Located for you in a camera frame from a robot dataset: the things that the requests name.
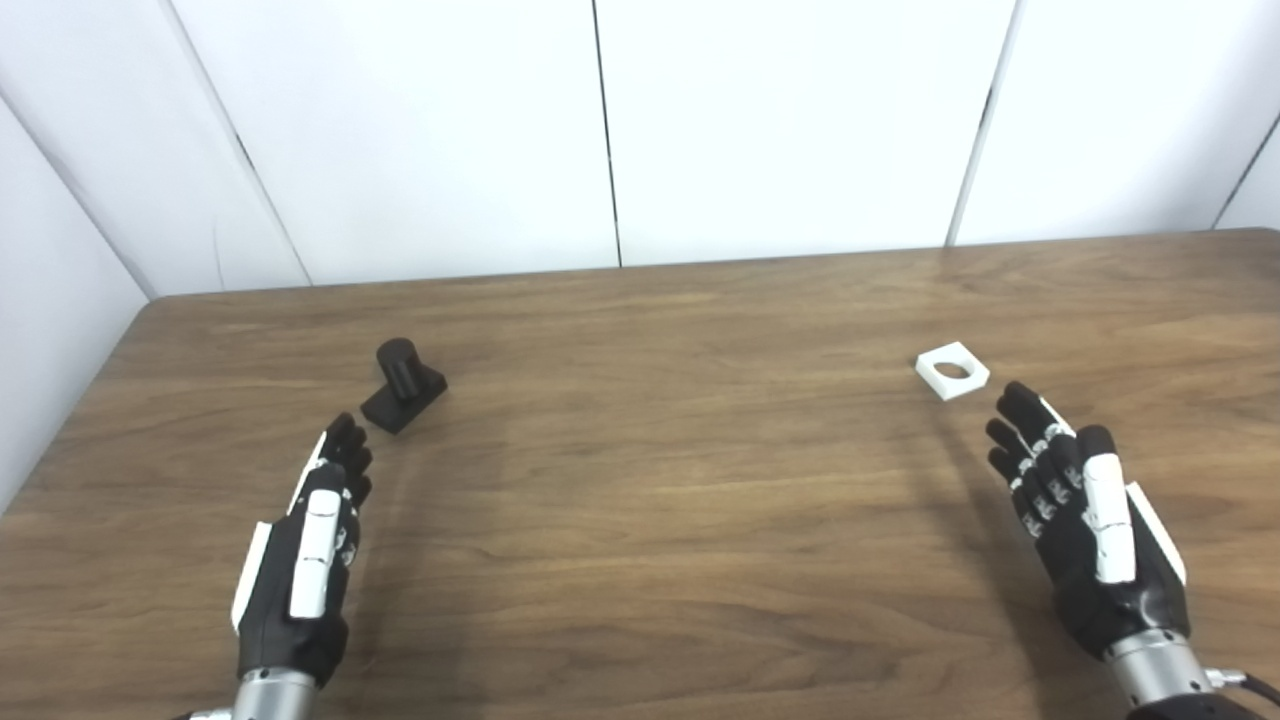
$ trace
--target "wood grain tabletop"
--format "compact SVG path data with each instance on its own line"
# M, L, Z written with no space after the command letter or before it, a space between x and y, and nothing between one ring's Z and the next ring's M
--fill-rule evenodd
M1201 660L1280 679L1277 319L1266 231L164 299L0 518L0 716L229 705L253 523L396 336L451 389L370 433L317 717L1123 717L984 462L1012 379L1112 429Z

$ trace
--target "white wall panel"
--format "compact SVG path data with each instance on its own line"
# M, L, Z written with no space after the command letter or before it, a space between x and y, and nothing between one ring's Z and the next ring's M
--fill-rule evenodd
M626 264L942 245L1011 0L599 0Z
M316 282L616 264L590 0L178 0Z
M166 9L0 3L0 92L156 293L303 284Z
M0 102L0 510L146 301Z
M1280 229L1280 137L1272 133L1231 204L1222 213L1219 228Z
M959 243L1207 229L1280 113L1280 3L1027 0Z

